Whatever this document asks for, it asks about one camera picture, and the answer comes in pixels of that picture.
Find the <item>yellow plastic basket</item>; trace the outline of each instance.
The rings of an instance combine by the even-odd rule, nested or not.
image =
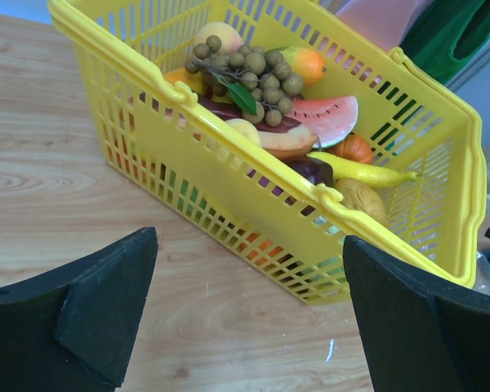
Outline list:
[[[294,296],[311,305],[350,298],[347,234],[474,284],[486,202],[481,119],[399,48],[384,53],[316,1],[50,0],[49,9],[74,43],[106,161]],[[327,72],[305,98],[355,95],[354,131],[370,141],[376,164],[422,174],[380,192],[388,228],[236,135],[184,83],[164,81],[190,56],[196,32],[215,20],[253,45],[323,53]]]

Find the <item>pink cloth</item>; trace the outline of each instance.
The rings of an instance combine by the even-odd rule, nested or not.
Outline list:
[[[398,47],[434,0],[349,0],[336,16],[384,51]]]

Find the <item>white scratch on table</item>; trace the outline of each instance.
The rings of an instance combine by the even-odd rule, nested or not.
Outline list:
[[[330,340],[330,346],[328,348],[328,356],[327,359],[325,359],[325,362],[329,362],[330,359],[332,358],[332,354],[334,353],[334,339]]]

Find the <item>pumpkin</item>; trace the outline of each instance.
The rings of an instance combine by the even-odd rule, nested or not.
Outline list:
[[[372,163],[374,159],[370,144],[359,135],[348,135],[342,142],[329,147],[326,151],[355,162]]]

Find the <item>wood grain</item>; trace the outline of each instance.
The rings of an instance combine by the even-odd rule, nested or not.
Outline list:
[[[303,305],[108,167],[70,42],[0,16],[0,286],[147,225],[160,251],[121,391],[372,390],[352,305]]]

